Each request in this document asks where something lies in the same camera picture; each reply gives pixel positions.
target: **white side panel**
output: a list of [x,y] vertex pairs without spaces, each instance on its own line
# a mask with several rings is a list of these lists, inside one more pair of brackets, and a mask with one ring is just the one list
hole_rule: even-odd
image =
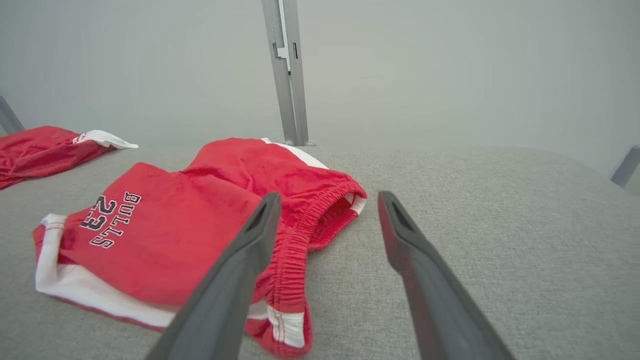
[[610,177],[640,140],[640,1],[298,0],[320,146],[507,145]]
[[259,1],[3,1],[0,54],[0,95],[27,128],[284,139]]

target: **clothing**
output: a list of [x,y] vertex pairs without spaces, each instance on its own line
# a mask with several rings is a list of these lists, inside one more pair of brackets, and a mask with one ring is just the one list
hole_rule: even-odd
[[137,148],[101,130],[84,134],[42,126],[0,138],[0,189],[68,170],[107,151]]
[[166,327],[261,198],[282,213],[270,264],[255,284],[246,331],[282,357],[312,345],[307,252],[361,212],[366,193],[347,174],[268,140],[207,144],[180,172],[137,163],[96,203],[34,230],[36,288],[109,316]]

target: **gray fabric surface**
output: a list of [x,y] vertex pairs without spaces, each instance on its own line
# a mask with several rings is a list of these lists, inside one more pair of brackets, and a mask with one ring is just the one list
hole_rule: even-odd
[[[180,170],[197,150],[114,151],[0,191],[3,358],[145,355],[157,331],[35,291],[31,231],[48,213],[87,207],[137,161]],[[309,255],[314,346],[305,358],[419,357],[401,278],[385,257],[378,190],[399,197],[516,358],[637,358],[640,198],[568,158],[528,149],[307,152],[352,175],[369,202]],[[272,358],[248,338],[243,354]]]

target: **red cloth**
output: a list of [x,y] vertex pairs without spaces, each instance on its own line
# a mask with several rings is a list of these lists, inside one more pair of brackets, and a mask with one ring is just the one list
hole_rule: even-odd
[[[50,241],[50,229],[61,229],[58,263],[81,265],[147,304],[181,306],[261,198],[279,192],[282,215],[273,257],[256,281],[246,331],[278,356],[306,354],[312,344],[304,291],[307,252],[327,246],[357,217],[367,196],[347,174],[309,166],[293,150],[227,139],[203,147],[180,172],[137,163],[92,208],[66,221],[44,221],[34,231],[36,251]],[[167,325],[153,316],[115,314],[94,301],[66,298],[152,327]]]
[[115,149],[93,141],[74,143],[78,136],[59,127],[42,126],[1,137],[0,189],[31,177],[57,174]]

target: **vertical metal post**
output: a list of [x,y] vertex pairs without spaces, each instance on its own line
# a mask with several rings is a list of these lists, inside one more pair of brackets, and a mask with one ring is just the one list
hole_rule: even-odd
[[7,134],[17,133],[24,130],[24,126],[18,117],[15,116],[13,110],[4,99],[4,96],[0,96],[0,126],[4,128]]
[[264,23],[267,28],[271,66],[273,67],[273,77],[276,83],[285,143],[287,145],[303,145],[303,143],[299,143],[298,134],[296,133],[296,117],[293,111],[291,88],[289,87],[287,60],[278,56],[278,48],[284,47],[278,0],[262,0],[262,11],[264,12]]
[[291,88],[293,107],[296,114],[296,129],[299,145],[315,145],[309,141],[307,128],[307,105],[305,103],[305,82],[302,76],[302,45],[298,25],[297,0],[283,0],[284,19],[287,24],[287,42],[289,43],[289,65],[291,66]]

